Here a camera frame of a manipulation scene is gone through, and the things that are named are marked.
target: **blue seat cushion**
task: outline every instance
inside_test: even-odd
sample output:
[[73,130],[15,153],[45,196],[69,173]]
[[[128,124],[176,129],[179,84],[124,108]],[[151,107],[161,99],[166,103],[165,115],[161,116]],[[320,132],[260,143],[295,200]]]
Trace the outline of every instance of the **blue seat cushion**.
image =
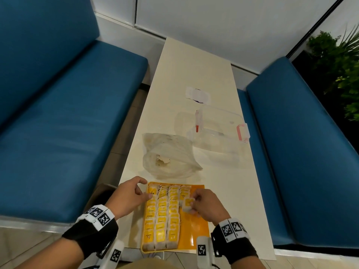
[[0,1],[0,125],[99,36],[90,0]]
[[287,228],[285,213],[283,212],[283,207],[272,176],[272,170],[267,160],[265,148],[263,147],[262,138],[258,131],[257,122],[247,93],[242,90],[237,90],[237,92],[240,98],[243,116],[251,136],[249,142],[273,245],[294,244]]
[[293,65],[280,58],[247,86],[294,239],[359,248],[359,155]]
[[97,41],[0,135],[0,215],[76,220],[147,64]]

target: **right hand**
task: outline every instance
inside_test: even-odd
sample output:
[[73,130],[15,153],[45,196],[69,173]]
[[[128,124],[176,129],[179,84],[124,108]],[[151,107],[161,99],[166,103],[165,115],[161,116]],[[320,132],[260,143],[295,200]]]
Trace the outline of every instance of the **right hand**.
[[191,213],[198,212],[204,220],[212,222],[214,226],[231,217],[213,191],[196,189],[192,197],[195,201],[191,203]]

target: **hand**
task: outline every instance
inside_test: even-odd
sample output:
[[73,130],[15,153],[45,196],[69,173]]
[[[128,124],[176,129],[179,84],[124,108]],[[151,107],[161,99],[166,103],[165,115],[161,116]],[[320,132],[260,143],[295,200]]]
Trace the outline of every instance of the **hand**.
[[130,214],[139,205],[152,198],[152,194],[143,193],[137,183],[147,184],[147,180],[135,176],[121,183],[105,204],[112,211],[116,220]]
[[229,213],[213,191],[209,189],[196,189],[192,197],[195,201],[191,203],[191,213],[198,212],[204,220],[212,222],[214,226],[230,218]]

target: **forearm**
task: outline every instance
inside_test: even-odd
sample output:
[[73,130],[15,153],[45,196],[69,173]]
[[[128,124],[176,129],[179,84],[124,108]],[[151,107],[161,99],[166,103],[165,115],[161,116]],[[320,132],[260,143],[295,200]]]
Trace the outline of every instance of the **forearm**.
[[49,245],[16,269],[75,269],[84,260],[84,255],[76,241],[61,238]]
[[231,269],[265,269],[257,257],[251,256],[240,259],[231,265]]

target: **floor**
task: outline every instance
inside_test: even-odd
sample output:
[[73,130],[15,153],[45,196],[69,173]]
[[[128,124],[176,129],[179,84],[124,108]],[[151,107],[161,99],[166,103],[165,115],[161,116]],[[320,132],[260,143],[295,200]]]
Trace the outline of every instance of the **floor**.
[[[146,97],[147,91],[138,91],[107,158],[98,184],[108,183],[116,186],[119,184],[119,178],[126,163]],[[59,237],[59,234],[47,232],[0,228],[0,269],[16,267]],[[139,249],[125,249],[121,257],[125,261],[134,261],[146,257],[146,255],[142,254]],[[165,252],[164,258],[180,269],[197,268],[195,254]],[[277,261],[262,260],[262,263],[267,269],[359,269],[359,262],[354,264],[354,262],[344,260],[344,258],[337,259],[308,259],[277,255]],[[224,257],[217,258],[216,264],[221,269],[230,268]]]

